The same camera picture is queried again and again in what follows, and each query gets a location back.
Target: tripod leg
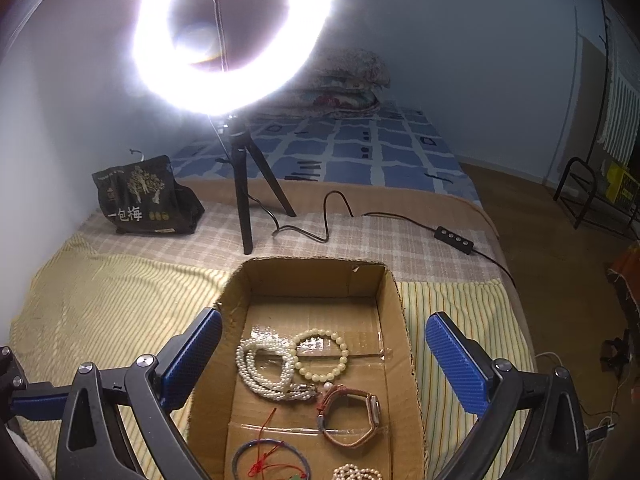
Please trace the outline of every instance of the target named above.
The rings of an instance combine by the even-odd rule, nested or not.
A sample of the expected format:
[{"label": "tripod leg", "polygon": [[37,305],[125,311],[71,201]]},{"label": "tripod leg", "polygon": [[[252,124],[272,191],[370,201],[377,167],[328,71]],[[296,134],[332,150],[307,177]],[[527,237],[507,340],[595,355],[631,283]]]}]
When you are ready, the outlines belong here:
[{"label": "tripod leg", "polygon": [[295,216],[296,212],[293,211],[293,208],[289,203],[289,199],[287,199],[287,196],[284,194],[284,191],[282,190],[282,188],[280,187],[280,184],[276,180],[276,177],[273,174],[273,171],[271,171],[271,168],[267,163],[267,159],[264,158],[264,155],[260,151],[260,148],[258,148],[258,146],[256,145],[253,139],[249,138],[247,140],[246,148],[249,151],[249,154],[252,156],[253,160],[255,161],[256,166],[258,166],[258,169],[264,175],[264,179],[269,183],[269,186],[271,187],[271,190],[273,191],[274,195],[278,198],[278,200],[280,200],[280,203],[282,204],[282,207],[284,208],[285,213],[287,213],[287,215],[289,216]]},{"label": "tripod leg", "polygon": [[238,203],[238,218],[242,233],[244,254],[251,254],[254,241],[251,236],[251,216],[249,215],[249,187],[246,180],[246,150],[239,146],[231,147],[231,165],[234,168],[236,183],[236,202]]}]

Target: tripod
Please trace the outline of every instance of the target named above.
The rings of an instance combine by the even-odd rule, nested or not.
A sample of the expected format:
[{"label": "tripod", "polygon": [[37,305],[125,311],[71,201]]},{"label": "tripod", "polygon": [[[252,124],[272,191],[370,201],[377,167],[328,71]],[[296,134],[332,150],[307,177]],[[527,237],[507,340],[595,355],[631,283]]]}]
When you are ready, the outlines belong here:
[{"label": "tripod", "polygon": [[284,211],[289,216],[295,216],[289,200],[287,199],[276,177],[271,171],[267,163],[267,159],[256,146],[251,138],[251,133],[244,124],[230,124],[229,141],[231,142],[231,152],[229,154],[229,162],[234,168],[234,181],[236,183],[236,202],[238,203],[238,218],[240,220],[240,232],[242,233],[242,246],[244,254],[251,254],[254,250],[254,240],[251,234],[251,216],[249,215],[249,188],[246,176],[246,152],[249,152],[255,161],[258,169],[269,183],[274,195],[278,198]]},{"label": "tripod", "polygon": [[[225,29],[222,25],[222,13],[220,11],[220,0],[213,1],[214,19],[216,22],[216,29],[218,31],[218,46],[220,48],[220,69],[222,72],[228,72],[229,66],[226,62],[226,41],[225,41]],[[251,138],[251,133],[247,129],[246,125],[233,116],[227,118],[230,124],[225,124],[226,132],[228,133],[229,140],[231,142],[231,153],[228,154],[229,162],[234,168],[234,181],[236,182],[236,202],[238,203],[238,218],[240,219],[240,232],[242,233],[242,246],[244,248],[244,254],[251,254],[254,250],[254,240],[251,234],[251,216],[249,215],[249,189],[246,177],[246,152],[252,156],[252,159],[258,166],[258,169],[264,176],[265,180],[269,183],[274,194],[280,200],[284,211],[289,216],[295,216],[289,200],[287,200],[284,191],[278,184],[276,177],[271,171],[267,163],[267,159],[260,151],[260,148],[256,146],[254,140]],[[220,139],[220,144],[224,148],[222,138],[218,130],[211,122],[214,131]]]}]

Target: jewelry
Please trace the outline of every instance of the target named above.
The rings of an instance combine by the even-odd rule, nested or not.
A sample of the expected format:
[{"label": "jewelry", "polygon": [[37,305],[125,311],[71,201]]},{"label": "jewelry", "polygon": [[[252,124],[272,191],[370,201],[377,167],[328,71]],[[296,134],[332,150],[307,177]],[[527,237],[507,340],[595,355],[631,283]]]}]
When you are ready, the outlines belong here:
[{"label": "jewelry", "polygon": [[[354,396],[359,397],[364,400],[367,405],[367,416],[369,417],[370,428],[367,433],[361,436],[355,442],[339,442],[335,440],[326,430],[324,426],[324,416],[325,413],[329,410],[332,403],[338,397],[343,396]],[[347,388],[342,384],[338,384],[333,386],[330,390],[327,391],[325,396],[318,402],[316,406],[316,410],[318,410],[318,416],[316,417],[316,421],[318,422],[318,430],[324,434],[324,436],[332,442],[336,446],[340,447],[358,447],[364,444],[367,440],[369,440],[375,433],[378,427],[380,426],[380,403],[378,402],[378,398],[374,395],[371,395],[369,392],[365,392],[364,390],[356,390],[354,388]]]},{"label": "jewelry", "polygon": [[331,480],[382,480],[377,469],[359,469],[355,464],[345,464],[334,469]]},{"label": "jewelry", "polygon": [[[328,374],[315,374],[303,367],[302,363],[298,359],[298,345],[306,339],[311,339],[312,337],[325,337],[328,339],[332,339],[335,343],[340,347],[340,359],[338,360],[337,366]],[[331,381],[335,380],[337,376],[343,373],[347,369],[347,357],[349,357],[349,349],[347,348],[347,343],[344,342],[337,332],[332,332],[331,330],[322,330],[318,328],[311,328],[309,330],[305,330],[304,332],[300,332],[296,336],[293,337],[291,343],[289,345],[289,351],[292,356],[296,358],[294,366],[298,373],[302,375],[307,381],[313,381],[315,383],[331,383]],[[324,385],[325,389],[329,389],[331,387]]]},{"label": "jewelry", "polygon": [[[282,371],[280,381],[275,383],[258,373],[255,367],[255,355],[258,350],[282,357]],[[243,339],[236,349],[236,365],[242,382],[255,393],[270,400],[309,400],[318,392],[314,386],[295,384],[293,376],[295,356],[290,354],[289,348],[279,340],[267,336]]]},{"label": "jewelry", "polygon": [[[306,461],[306,458],[302,455],[302,453],[300,453],[291,444],[288,444],[287,442],[284,442],[283,440],[276,440],[274,438],[258,438],[256,440],[250,440],[249,442],[247,442],[245,444],[242,444],[242,446],[240,446],[238,448],[238,450],[236,451],[236,454],[234,455],[233,460],[231,461],[231,473],[234,476],[234,480],[240,480],[240,477],[238,476],[238,460],[240,459],[242,454],[247,449],[249,449],[249,448],[251,448],[253,446],[258,446],[259,444],[273,444],[273,449],[271,450],[271,452],[265,453],[263,455],[263,457],[258,457],[258,461],[259,462],[260,462],[260,460],[262,462],[264,462],[264,459],[267,456],[269,456],[273,451],[275,451],[278,447],[283,447],[285,449],[288,449],[290,452],[292,452],[295,456],[298,457],[300,462],[302,462],[302,467],[305,469],[305,475],[306,475],[306,476],[304,476],[302,478],[304,478],[305,480],[311,480],[311,468],[309,467],[309,462]],[[261,463],[260,466],[262,467],[262,469],[265,469],[263,463]]]}]

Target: ring light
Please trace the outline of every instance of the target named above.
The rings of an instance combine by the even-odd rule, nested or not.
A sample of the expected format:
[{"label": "ring light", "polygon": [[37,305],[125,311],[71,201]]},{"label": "ring light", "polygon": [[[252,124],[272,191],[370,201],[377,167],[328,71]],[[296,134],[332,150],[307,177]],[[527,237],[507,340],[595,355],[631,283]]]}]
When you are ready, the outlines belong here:
[{"label": "ring light", "polygon": [[271,43],[247,65],[204,72],[176,52],[168,19],[173,0],[142,0],[133,56],[151,91],[176,107],[220,116],[286,83],[311,53],[331,0],[287,0],[288,15]]}]

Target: brown leather watch strap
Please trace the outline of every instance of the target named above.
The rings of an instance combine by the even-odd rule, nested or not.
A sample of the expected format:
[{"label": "brown leather watch strap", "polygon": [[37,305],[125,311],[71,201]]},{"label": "brown leather watch strap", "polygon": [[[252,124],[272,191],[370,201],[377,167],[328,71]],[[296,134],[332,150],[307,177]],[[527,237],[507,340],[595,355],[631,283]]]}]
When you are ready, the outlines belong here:
[{"label": "brown leather watch strap", "polygon": [[[364,401],[367,406],[367,416],[369,417],[370,428],[367,433],[361,436],[358,440],[354,442],[339,442],[335,440],[331,434],[327,431],[324,425],[324,417],[325,413],[331,408],[332,403],[338,397],[343,396],[355,396],[360,397]],[[326,437],[329,442],[332,442],[336,446],[340,447],[358,447],[364,444],[367,440],[369,440],[375,433],[378,427],[380,426],[380,404],[378,402],[378,398],[374,395],[371,395],[369,392],[364,390],[357,390],[356,388],[348,388],[341,384],[332,386],[331,389],[327,391],[327,393],[322,397],[318,405],[316,406],[316,410],[318,410],[318,430],[321,431],[322,434]]]}]

